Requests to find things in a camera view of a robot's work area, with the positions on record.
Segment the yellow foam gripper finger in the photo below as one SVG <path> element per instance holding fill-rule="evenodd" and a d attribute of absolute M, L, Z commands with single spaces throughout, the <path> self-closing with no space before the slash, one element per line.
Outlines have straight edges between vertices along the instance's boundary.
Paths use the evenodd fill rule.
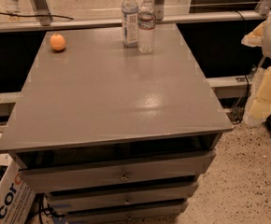
<path fill-rule="evenodd" d="M 263 21 L 253 31 L 245 35 L 241 44 L 248 47 L 260 47 L 263 44 L 264 25 Z"/>
<path fill-rule="evenodd" d="M 247 101 L 243 121 L 250 127 L 265 122 L 271 115 L 271 66 L 259 68 L 255 73 L 251 94 Z"/>

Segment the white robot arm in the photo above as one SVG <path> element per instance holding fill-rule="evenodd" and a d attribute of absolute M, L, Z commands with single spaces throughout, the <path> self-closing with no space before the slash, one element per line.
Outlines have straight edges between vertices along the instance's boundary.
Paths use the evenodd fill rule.
<path fill-rule="evenodd" d="M 265 21 L 245 35 L 241 44 L 260 47 L 263 56 L 271 59 L 271 12 Z M 252 79 L 251 94 L 245 106 L 243 121 L 251 127 L 263 123 L 271 115 L 271 65 L 258 68 Z"/>

